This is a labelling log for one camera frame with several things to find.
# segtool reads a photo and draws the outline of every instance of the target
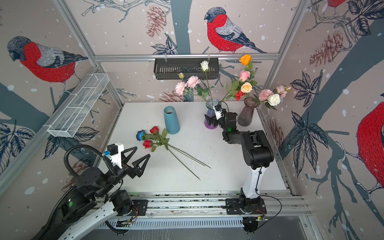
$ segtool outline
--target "white table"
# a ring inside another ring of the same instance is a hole
[[[243,102],[227,102],[229,110],[240,114]],[[155,152],[145,149],[143,141],[136,140],[138,131],[149,132],[158,126],[160,132],[165,128],[163,109],[173,106],[180,122],[177,134],[168,134],[169,144],[191,154],[212,169],[204,167],[186,156],[173,151],[201,180],[190,173],[164,146]],[[122,189],[146,194],[202,194],[228,193],[239,191],[250,171],[246,165],[241,145],[228,144],[223,140],[220,127],[210,130],[204,126],[205,102],[184,103],[126,103],[112,133],[109,144],[121,142],[128,149],[137,146],[138,150],[129,163],[150,153],[144,174],[138,178],[124,179]],[[254,111],[250,126],[237,124],[239,131],[262,130],[260,118]],[[107,167],[101,162],[99,168],[105,173]],[[285,190],[276,161],[266,169],[261,190]]]

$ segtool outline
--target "metal grate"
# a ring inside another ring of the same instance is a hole
[[[138,218],[128,227],[116,227],[116,224],[127,218],[110,219],[108,222],[116,229],[150,230],[169,228],[229,228],[244,227],[242,217],[209,217],[209,218]],[[96,229],[108,229],[105,223]]]
[[[85,85],[77,93],[71,94],[73,99],[56,118],[48,132],[54,137],[73,137],[108,82],[107,74],[90,74]]]

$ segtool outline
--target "wall shelf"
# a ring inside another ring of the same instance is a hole
[[[73,99],[48,129],[54,137],[73,137],[109,83],[107,74],[93,73],[88,76],[84,86],[70,95]]]

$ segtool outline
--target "purple glass vase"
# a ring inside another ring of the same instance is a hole
[[[241,111],[239,117],[237,118],[237,122],[243,127],[247,127],[251,124],[253,111],[257,106],[259,106],[259,103],[255,103],[254,101],[252,101],[252,99],[256,98],[247,97],[244,99],[245,106]]]
[[[219,103],[219,100],[217,99],[209,99],[207,100],[205,106],[207,107],[207,113],[206,115],[209,116],[210,118],[213,117],[215,115],[215,106]],[[208,121],[207,119],[205,118],[204,116],[204,125],[206,128],[208,129],[215,129],[218,127],[218,125],[216,127],[213,126],[213,124],[211,125],[208,125]]]

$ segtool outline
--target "bullfinch illustration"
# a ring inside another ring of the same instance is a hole
[[[36,77],[51,83],[63,83],[72,75],[75,75],[76,66],[88,59],[79,54],[63,51],[60,48],[52,48],[32,42],[30,39],[17,36],[11,39],[7,45],[9,56],[13,61],[20,60]]]
[[[231,51],[234,53],[242,48],[254,49],[259,53],[265,53],[245,36],[240,27],[232,23],[224,8],[211,8],[205,15],[204,20],[208,21],[208,39],[218,49],[218,53],[221,51]]]
[[[384,188],[384,102],[381,102],[361,120],[357,131],[357,141],[358,154],[346,152],[341,142],[336,143],[340,144],[344,151],[342,161],[345,159],[346,154],[355,157],[362,161],[376,178],[377,184],[371,190],[367,190],[359,182],[355,183],[367,193],[368,198],[364,200],[370,202],[371,193],[377,189]]]

